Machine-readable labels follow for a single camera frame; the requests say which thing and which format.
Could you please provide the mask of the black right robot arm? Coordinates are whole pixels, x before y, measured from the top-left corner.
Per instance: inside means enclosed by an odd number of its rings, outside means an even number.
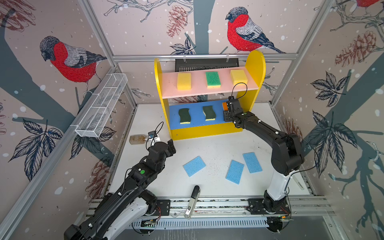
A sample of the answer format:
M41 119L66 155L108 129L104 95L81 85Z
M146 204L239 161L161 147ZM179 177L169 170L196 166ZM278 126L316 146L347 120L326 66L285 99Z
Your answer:
M272 148L271 164L274 172L264 193L263 205L267 213L274 214L287 198L291 176L299 172L300 166L305 162L300 137L281 132L253 113L243 111L240 101L233 96L223 104L223 109L225 122L232 122L236 128L250 131Z

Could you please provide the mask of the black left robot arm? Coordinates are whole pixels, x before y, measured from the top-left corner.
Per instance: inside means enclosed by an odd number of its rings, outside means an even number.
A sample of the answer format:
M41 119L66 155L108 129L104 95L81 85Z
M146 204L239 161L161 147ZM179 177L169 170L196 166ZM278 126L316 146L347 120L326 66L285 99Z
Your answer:
M176 153L174 141L156 142L148 155L134 165L124 182L106 196L95 213L79 226L71 225L65 240L112 240L138 217L155 211L157 197L147 187L165 168L166 158Z

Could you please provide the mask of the green yellow sponge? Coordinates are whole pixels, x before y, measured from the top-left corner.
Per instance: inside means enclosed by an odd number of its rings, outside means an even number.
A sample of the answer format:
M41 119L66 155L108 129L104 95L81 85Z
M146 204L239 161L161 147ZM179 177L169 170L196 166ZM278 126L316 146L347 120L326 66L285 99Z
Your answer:
M220 88L221 81L218 72L205 72L207 88Z

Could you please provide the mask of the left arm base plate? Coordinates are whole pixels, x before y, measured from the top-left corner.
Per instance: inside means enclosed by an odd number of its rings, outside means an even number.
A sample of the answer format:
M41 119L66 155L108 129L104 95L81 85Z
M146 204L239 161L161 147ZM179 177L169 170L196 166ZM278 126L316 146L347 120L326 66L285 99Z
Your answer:
M171 209L170 200L157 200L156 203L152 202L149 204L145 216L169 216Z

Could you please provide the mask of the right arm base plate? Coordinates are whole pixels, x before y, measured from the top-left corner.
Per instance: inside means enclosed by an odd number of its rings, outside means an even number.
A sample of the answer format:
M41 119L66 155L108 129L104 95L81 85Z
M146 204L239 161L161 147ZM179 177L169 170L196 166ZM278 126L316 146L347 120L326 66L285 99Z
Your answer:
M248 207L246 210L251 215L289 215L291 214L290 206L287 202L287 198L283 198L279 201L273 201L270 199L253 198L248 199Z

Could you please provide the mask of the dark green wavy sponge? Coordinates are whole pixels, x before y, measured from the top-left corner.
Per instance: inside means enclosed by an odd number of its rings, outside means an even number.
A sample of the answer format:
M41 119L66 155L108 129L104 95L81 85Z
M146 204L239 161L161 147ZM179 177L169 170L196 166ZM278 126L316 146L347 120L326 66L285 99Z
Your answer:
M182 108L179 109L179 117L180 117L180 124L190 124L191 123L191 115L189 113L188 108Z
M205 121L214 121L216 119L213 106L203 106L203 113L205 115Z

